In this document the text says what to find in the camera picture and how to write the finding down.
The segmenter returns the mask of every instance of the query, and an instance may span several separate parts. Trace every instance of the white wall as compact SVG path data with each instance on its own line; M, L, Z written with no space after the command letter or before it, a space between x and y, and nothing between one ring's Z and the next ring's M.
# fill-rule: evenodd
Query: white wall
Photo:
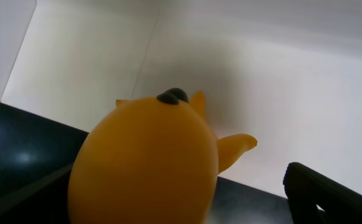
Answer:
M0 100L35 6L36 0L0 0Z
M259 141L222 176L284 196L298 161L362 194L362 1L91 2L39 1L4 103L90 131L115 99L203 90L220 136Z

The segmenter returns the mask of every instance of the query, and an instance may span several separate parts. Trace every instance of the toy's black nose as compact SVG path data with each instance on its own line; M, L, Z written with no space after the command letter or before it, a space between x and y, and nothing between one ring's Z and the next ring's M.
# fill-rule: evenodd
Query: toy's black nose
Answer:
M164 93L158 95L157 100L169 105L178 105L179 100L189 103L188 95L180 88L170 88Z

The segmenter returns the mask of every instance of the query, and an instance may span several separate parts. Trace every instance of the orange plastic figure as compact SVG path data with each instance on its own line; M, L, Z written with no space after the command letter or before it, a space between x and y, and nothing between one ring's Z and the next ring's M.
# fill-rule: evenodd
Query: orange plastic figure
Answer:
M73 224L202 224L218 173L257 145L247 134L218 139L204 95L179 88L117 100L86 138L69 182Z

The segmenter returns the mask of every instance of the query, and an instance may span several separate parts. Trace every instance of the toy's ear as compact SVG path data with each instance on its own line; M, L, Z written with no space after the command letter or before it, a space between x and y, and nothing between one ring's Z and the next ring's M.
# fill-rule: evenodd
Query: toy's ear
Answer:
M129 102L129 100L116 100L116 107L119 107L120 105Z
M204 105L204 94L202 91L198 91L189 100L191 107L200 115L200 117L206 120L206 107Z
M256 147L257 140L248 134L235 134L217 140L218 174L230 168L244 152Z

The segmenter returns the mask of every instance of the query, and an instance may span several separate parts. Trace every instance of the dark glossy surface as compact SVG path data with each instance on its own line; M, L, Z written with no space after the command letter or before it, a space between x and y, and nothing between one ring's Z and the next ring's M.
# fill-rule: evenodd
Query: dark glossy surface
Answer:
M0 197L73 162L86 136L0 104ZM68 223L68 181L69 172L1 215L0 223ZM286 199L219 177L206 223L271 224L292 219Z
M87 134L0 103L0 197L72 163Z

